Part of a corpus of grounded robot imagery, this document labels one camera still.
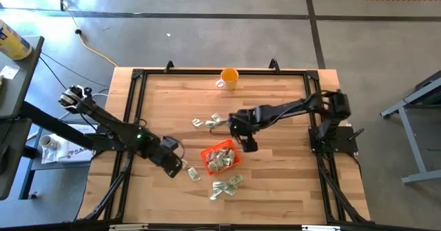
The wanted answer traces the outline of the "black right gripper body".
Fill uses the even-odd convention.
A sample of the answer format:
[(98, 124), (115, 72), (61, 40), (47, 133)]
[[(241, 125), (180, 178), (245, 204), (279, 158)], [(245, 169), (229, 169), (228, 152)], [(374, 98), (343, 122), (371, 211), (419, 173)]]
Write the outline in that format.
[(256, 122), (256, 108), (229, 113), (229, 131), (233, 137), (247, 137), (259, 130), (260, 126)]

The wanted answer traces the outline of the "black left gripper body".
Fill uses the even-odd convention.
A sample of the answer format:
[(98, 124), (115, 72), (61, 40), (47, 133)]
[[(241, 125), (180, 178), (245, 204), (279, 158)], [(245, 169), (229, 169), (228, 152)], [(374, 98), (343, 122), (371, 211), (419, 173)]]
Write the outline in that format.
[(175, 153), (161, 146), (148, 148), (146, 154), (151, 162), (164, 169), (164, 171), (167, 165), (178, 165), (181, 162), (181, 159)]

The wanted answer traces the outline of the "orange plastic slotted basket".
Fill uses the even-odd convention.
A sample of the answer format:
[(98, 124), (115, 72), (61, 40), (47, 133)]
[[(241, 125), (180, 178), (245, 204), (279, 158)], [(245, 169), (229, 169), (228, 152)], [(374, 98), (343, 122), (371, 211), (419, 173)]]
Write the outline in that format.
[[(218, 172), (215, 172), (215, 173), (211, 173), (209, 171), (207, 165), (208, 165), (208, 162), (213, 159), (214, 153), (216, 151), (218, 151), (218, 150), (223, 150), (223, 151), (227, 152), (229, 149), (232, 149), (235, 152), (235, 154), (236, 154), (234, 163), (233, 164), (226, 164), (226, 163), (223, 162), (223, 168), (221, 170), (219, 170)], [(201, 159), (203, 160), (203, 163), (205, 165), (205, 169), (206, 169), (206, 171), (208, 172), (209, 175), (218, 174), (219, 172), (222, 172), (222, 171), (228, 170), (230, 168), (233, 168), (235, 165), (238, 165), (241, 162), (241, 158), (240, 158), (239, 152), (236, 149), (236, 146), (235, 146), (235, 144), (234, 144), (232, 139), (228, 139), (228, 140), (225, 140), (225, 141), (223, 141), (221, 143), (213, 145), (212, 147), (203, 150), (200, 153), (200, 155), (201, 155)]]

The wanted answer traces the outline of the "white printed bag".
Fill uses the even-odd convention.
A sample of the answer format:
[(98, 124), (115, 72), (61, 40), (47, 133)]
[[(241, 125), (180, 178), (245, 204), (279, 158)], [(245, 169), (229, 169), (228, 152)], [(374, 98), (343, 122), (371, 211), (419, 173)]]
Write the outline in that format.
[(88, 162), (94, 156), (94, 151), (83, 148), (71, 141), (68, 141), (57, 134), (49, 134), (58, 142), (57, 150), (50, 150), (42, 148), (42, 164), (47, 163), (74, 163), (74, 162)]

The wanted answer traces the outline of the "black slanted beam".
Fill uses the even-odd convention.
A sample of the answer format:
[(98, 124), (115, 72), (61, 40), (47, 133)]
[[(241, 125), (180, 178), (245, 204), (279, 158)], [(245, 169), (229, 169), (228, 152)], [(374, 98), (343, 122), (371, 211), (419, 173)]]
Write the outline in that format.
[(36, 106), (23, 102), (19, 117), (31, 119), (34, 124), (37, 124), (41, 128), (48, 130), (58, 136), (71, 141), (83, 148), (92, 149), (92, 140), (86, 137), (82, 132), (72, 128), (68, 124), (58, 120), (57, 118), (47, 114), (40, 110)]

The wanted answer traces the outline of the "black desk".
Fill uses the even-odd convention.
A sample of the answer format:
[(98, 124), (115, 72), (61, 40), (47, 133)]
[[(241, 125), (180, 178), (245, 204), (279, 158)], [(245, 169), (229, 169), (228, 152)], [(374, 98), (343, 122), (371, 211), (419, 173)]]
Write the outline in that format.
[(32, 121), (0, 120), (0, 201), (8, 198)]

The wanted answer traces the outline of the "grey metal table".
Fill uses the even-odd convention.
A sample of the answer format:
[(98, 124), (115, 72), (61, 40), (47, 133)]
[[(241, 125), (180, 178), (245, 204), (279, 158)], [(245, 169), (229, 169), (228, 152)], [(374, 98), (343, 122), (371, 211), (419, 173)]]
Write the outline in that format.
[(428, 169), (422, 151), (441, 152), (441, 70), (417, 84), (412, 93), (380, 113), (383, 119), (399, 115), (418, 172), (402, 177), (403, 184), (441, 179), (441, 169)]

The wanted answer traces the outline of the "grey desk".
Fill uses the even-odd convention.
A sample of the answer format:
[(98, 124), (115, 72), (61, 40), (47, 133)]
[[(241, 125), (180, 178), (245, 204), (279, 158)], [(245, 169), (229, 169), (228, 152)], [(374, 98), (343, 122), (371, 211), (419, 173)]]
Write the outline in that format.
[(45, 41), (42, 36), (27, 36), (24, 39), (33, 47), (28, 57), (13, 61), (0, 53), (0, 71), (5, 66), (18, 69), (18, 73), (15, 74), (13, 79), (3, 79), (2, 81), (0, 87), (0, 119), (13, 119), (18, 116)]

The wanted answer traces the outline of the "white paper note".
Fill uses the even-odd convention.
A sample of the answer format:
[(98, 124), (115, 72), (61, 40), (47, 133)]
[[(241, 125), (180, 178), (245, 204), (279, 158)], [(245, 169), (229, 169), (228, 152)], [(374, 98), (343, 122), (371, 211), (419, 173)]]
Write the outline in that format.
[(19, 73), (19, 71), (19, 66), (4, 66), (3, 69), (0, 71), (0, 76), (2, 76), (4, 79), (13, 80)]

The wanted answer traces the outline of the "yellow blue wipes canister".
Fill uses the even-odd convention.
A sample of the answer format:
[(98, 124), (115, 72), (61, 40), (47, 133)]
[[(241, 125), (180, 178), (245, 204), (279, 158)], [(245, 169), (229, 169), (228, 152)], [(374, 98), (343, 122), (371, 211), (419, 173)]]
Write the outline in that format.
[(0, 52), (12, 60), (28, 57), (33, 47), (7, 23), (0, 19)]

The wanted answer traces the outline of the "white metal bracket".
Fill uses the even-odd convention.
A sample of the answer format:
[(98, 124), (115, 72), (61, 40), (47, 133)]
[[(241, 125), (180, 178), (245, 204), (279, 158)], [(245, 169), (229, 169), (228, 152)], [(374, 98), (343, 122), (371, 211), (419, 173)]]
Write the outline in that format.
[(340, 226), (334, 225), (301, 225), (302, 231), (341, 231)]
[(122, 223), (110, 225), (108, 231), (143, 231), (148, 230), (147, 223)]

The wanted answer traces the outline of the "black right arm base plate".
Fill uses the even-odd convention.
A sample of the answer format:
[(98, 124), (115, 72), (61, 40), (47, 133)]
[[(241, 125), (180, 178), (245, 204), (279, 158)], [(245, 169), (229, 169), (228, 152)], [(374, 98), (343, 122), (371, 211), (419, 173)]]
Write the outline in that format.
[(331, 136), (320, 138), (318, 127), (309, 127), (311, 151), (313, 153), (340, 152), (358, 155), (356, 137), (364, 131), (364, 128), (354, 131), (351, 126), (338, 126)]

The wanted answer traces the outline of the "blue shelf frame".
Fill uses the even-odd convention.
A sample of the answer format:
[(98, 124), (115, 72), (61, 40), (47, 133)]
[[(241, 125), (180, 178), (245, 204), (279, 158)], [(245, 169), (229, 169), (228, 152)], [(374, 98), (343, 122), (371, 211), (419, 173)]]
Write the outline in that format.
[(25, 171), (25, 176), (23, 179), (23, 185), (19, 193), (19, 200), (35, 199), (37, 197), (36, 193), (31, 193), (30, 188), (32, 186), (32, 181), (34, 178), (35, 171), (32, 169), (34, 160), (39, 157), (39, 139), (41, 137), (43, 129), (39, 128), (35, 135), (32, 135), (31, 140), (34, 141), (32, 145), (25, 145), (23, 155), (25, 158), (29, 159), (28, 166)]

